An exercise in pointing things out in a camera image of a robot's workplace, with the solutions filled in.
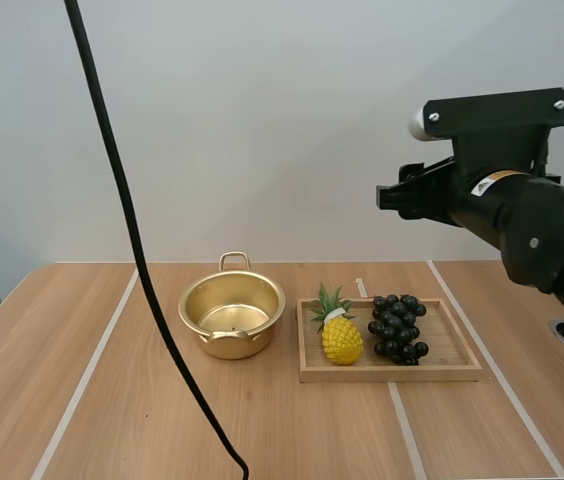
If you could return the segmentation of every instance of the toy pineapple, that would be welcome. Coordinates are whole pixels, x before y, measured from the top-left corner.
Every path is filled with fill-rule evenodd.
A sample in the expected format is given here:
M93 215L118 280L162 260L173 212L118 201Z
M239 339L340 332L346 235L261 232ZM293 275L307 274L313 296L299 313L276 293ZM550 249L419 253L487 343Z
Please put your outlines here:
M322 347L327 358L336 365L351 365L360 358L364 348L360 332L351 321L355 317L347 315L351 302L339 298L341 288L329 297L320 284L321 308L313 309L318 315L313 320L322 322L318 333L322 331Z

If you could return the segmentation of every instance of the wooden table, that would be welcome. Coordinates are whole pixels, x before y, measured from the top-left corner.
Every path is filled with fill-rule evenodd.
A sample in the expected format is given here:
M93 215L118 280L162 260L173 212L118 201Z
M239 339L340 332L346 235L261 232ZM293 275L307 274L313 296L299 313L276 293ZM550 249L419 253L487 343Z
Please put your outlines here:
M151 273L251 478L564 474L564 345L547 327L564 309L510 283L497 262L255 264L282 285L288 307L271 345L239 361L200 352L178 317L185 286L215 268L159 264ZM128 264L51 265L0 306L0 479L240 478L162 344L136 275ZM487 379L300 384L295 299L314 296L320 281L358 297L357 278L369 295L454 305Z

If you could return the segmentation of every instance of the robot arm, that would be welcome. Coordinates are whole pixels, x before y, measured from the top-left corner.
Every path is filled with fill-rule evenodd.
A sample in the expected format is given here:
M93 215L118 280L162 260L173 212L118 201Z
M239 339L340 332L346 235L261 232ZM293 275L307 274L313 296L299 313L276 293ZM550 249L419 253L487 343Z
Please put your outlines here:
M564 305L564 187L545 171L560 126L560 88L430 101L410 130L452 140L453 157L404 165L397 185L377 187L377 205L470 230L500 250L513 282Z

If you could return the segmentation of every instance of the wooden tray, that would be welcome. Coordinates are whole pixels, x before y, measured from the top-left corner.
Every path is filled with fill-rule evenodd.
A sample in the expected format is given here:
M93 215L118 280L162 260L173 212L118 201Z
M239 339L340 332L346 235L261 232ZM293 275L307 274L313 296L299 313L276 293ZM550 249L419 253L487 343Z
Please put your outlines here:
M420 359L420 365L410 367L394 365L373 352L378 340L367 329L373 320L373 299L350 300L349 313L355 315L352 321L362 335L364 352L346 367L332 364L324 354L322 335L316 333L319 323L311 321L315 317L311 309L319 307L319 301L298 300L300 382L464 382L483 378L482 367L442 299L420 300L427 314L417 319L417 341L429 345L429 354Z

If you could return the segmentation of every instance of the white wall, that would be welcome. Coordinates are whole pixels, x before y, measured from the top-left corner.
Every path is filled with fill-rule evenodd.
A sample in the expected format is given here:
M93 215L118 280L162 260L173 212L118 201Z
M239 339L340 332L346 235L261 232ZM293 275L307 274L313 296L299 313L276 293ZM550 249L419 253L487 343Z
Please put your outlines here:
M451 151L406 131L426 100L564 87L564 1L82 3L151 260L493 258L375 185ZM0 294L130 259L62 2L0 2Z

